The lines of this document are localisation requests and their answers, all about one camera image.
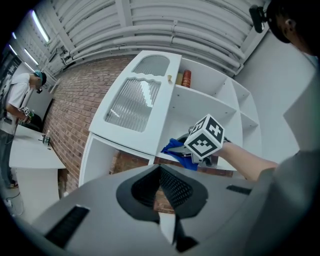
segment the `white cabinet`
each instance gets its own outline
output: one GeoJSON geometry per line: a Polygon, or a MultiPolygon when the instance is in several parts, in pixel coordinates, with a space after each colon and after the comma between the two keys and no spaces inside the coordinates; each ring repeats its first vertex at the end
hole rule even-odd
{"type": "MultiPolygon", "coordinates": [[[[142,51],[115,80],[92,120],[79,184],[108,174],[116,150],[150,164],[155,156],[177,161],[161,150],[207,114],[219,121],[234,144],[261,156],[258,114],[248,90],[180,55],[142,51]],[[191,71],[190,88],[175,84],[178,72],[185,70],[191,71]]],[[[235,170],[222,158],[218,167],[235,170]]]]}
{"type": "Polygon", "coordinates": [[[173,53],[142,51],[138,54],[103,98],[89,131],[155,155],[180,62],[181,56],[173,53]]]}

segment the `white ceiling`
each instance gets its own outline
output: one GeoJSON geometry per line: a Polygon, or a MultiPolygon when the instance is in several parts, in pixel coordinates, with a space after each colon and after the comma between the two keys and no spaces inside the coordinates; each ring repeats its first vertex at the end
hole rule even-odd
{"type": "Polygon", "coordinates": [[[253,4],[265,6],[265,2],[44,0],[35,11],[49,42],[45,42],[29,13],[15,31],[17,39],[12,38],[10,44],[21,59],[36,68],[23,52],[26,48],[39,67],[51,74],[65,67],[64,62],[78,64],[153,49],[182,54],[234,76],[265,34],[255,32],[249,8],[253,4]],[[57,54],[48,62],[61,47],[64,61],[57,54]]]}

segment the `shelf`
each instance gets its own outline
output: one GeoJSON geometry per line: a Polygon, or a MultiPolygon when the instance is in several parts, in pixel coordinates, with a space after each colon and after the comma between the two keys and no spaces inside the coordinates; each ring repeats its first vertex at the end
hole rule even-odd
{"type": "Polygon", "coordinates": [[[231,78],[227,78],[212,96],[234,108],[235,110],[239,109],[236,91],[232,84],[231,78]]]}
{"type": "Polygon", "coordinates": [[[183,74],[185,70],[191,71],[191,88],[207,95],[213,95],[228,78],[209,66],[182,58],[179,73],[183,74]]]}
{"type": "Polygon", "coordinates": [[[146,159],[149,163],[153,163],[155,159],[152,155],[119,145],[90,132],[83,152],[79,186],[108,175],[117,150],[129,153],[138,158],[146,159]]]}
{"type": "Polygon", "coordinates": [[[231,81],[235,90],[236,97],[239,102],[245,99],[248,95],[250,95],[250,92],[246,88],[244,88],[240,83],[236,82],[233,79],[231,81]]]}
{"type": "Polygon", "coordinates": [[[256,104],[251,94],[239,101],[239,107],[242,113],[246,114],[249,118],[259,124],[256,104]]]}
{"type": "MultiPolygon", "coordinates": [[[[187,134],[189,128],[207,114],[212,115],[225,128],[225,136],[229,140],[242,147],[242,120],[239,110],[237,111],[213,96],[176,85],[161,134],[158,152],[169,143],[171,138],[177,139],[187,134]]],[[[156,156],[177,162],[169,155],[158,153],[156,156]]],[[[220,169],[234,171],[234,168],[223,160],[220,160],[218,165],[220,169]]]]}
{"type": "Polygon", "coordinates": [[[252,120],[250,117],[248,117],[245,113],[241,112],[241,123],[242,123],[242,129],[256,127],[259,124],[252,120]]]}
{"type": "Polygon", "coordinates": [[[261,157],[262,156],[262,142],[261,131],[259,126],[249,127],[243,129],[243,148],[250,153],[261,157]]]}
{"type": "Polygon", "coordinates": [[[207,114],[219,120],[236,112],[236,109],[213,96],[177,84],[171,98],[170,110],[182,114],[186,113],[188,116],[196,118],[197,121],[207,114]]]}

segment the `wall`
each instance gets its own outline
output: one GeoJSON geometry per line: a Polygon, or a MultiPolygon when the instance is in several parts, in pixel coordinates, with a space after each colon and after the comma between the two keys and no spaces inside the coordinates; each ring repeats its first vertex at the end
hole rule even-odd
{"type": "Polygon", "coordinates": [[[68,69],[60,76],[44,122],[51,144],[66,166],[65,190],[78,187],[88,128],[106,92],[133,56],[111,57],[68,69]]]}
{"type": "Polygon", "coordinates": [[[268,32],[235,77],[252,93],[264,158],[279,163],[299,150],[283,114],[309,85],[316,71],[294,46],[281,43],[268,32]]]}

